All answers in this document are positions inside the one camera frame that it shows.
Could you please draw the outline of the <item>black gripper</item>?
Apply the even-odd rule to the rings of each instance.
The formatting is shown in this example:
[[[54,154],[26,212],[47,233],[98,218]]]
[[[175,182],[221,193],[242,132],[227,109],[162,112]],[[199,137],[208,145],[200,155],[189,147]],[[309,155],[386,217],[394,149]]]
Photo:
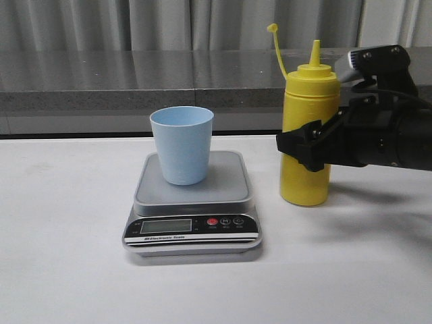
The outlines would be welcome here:
[[[324,141],[325,162],[334,165],[364,167],[382,165],[400,167],[397,130],[400,110],[390,97],[372,95],[350,100],[349,108],[337,119]],[[293,157],[308,171],[321,171],[324,162],[313,157],[313,148],[321,120],[282,132],[276,136],[279,152]]]

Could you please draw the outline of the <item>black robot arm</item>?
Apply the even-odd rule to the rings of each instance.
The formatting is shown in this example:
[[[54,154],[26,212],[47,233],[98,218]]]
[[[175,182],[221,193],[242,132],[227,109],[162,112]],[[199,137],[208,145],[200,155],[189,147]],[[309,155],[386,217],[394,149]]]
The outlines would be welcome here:
[[[389,107],[367,96],[352,99],[329,121],[308,122],[276,137],[278,151],[307,170],[324,165],[382,165],[431,170],[431,106],[399,99]]]

